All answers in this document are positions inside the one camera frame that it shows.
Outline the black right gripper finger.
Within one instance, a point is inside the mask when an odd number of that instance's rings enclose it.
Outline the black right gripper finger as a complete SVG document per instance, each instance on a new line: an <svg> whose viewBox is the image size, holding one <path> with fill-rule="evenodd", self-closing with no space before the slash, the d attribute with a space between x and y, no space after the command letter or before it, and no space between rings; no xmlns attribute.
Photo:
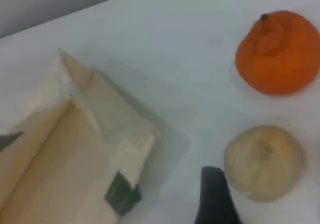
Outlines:
<svg viewBox="0 0 320 224"><path fill-rule="evenodd" d="M205 166L201 169L200 203L195 223L241 224L222 169Z"/></svg>

